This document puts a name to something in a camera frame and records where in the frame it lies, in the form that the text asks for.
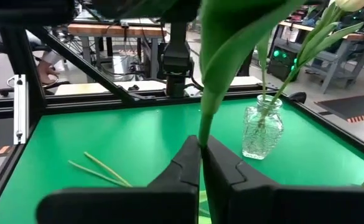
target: water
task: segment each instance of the water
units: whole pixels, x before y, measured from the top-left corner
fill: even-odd
[[[265,117],[262,110],[266,105],[258,103],[258,106],[247,107],[244,116],[243,156],[264,159],[276,147],[284,131],[278,114],[281,101],[278,103]]]

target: metal bracket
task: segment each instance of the metal bracket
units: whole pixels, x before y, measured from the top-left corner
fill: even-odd
[[[14,75],[13,144],[25,144],[29,130],[29,100],[26,75]]]

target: clear glass jar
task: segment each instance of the clear glass jar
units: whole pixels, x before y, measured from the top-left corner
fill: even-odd
[[[264,159],[279,142],[284,126],[279,115],[282,101],[270,105],[273,96],[257,97],[258,104],[245,109],[243,156]]]

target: chair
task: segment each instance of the chair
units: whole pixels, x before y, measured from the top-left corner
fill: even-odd
[[[50,48],[48,46],[46,46],[46,45],[37,45],[37,44],[31,43],[31,50],[33,52],[35,52],[35,51],[50,51]],[[3,46],[2,43],[0,43],[0,53],[6,54],[6,49],[5,49],[5,47]],[[38,57],[35,57],[35,59],[38,62],[40,61],[40,58],[38,58]],[[7,85],[9,86],[9,88],[0,89],[0,95],[1,96],[9,96],[9,93],[14,92],[14,88],[11,85],[11,81],[13,79],[14,79],[14,77],[11,77],[10,79],[7,80]],[[43,88],[44,88],[44,91],[45,91],[46,95],[54,95],[53,92],[48,91],[48,90],[51,89],[51,88],[55,88],[55,87],[58,87],[60,85],[66,85],[66,84],[70,84],[70,82],[69,81],[59,82],[58,77],[57,77],[56,81],[54,83],[52,83],[50,85],[44,85]]]

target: green table surface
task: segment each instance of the green table surface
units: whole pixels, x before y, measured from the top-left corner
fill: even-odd
[[[254,98],[224,101],[213,120],[212,135],[239,156],[243,113],[255,105]],[[280,184],[364,181],[363,153],[287,103],[281,118],[284,134],[277,147],[262,161],[244,159],[248,164]],[[35,223],[37,204],[54,190],[112,187],[67,162],[100,171],[84,151],[133,186],[147,185],[165,169],[186,137],[197,134],[199,122],[198,103],[44,116],[0,197],[0,224]],[[205,189],[202,175],[200,189]]]

